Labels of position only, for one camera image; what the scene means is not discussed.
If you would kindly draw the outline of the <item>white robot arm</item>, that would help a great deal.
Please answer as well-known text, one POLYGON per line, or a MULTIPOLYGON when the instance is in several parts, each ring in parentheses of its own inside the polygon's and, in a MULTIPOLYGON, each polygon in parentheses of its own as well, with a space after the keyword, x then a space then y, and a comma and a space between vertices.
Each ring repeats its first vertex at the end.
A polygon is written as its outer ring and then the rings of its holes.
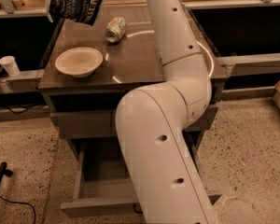
POLYGON ((116 111, 123 158, 147 224, 218 224, 183 131, 212 86, 179 0, 147 0, 165 80, 128 92, 116 111))

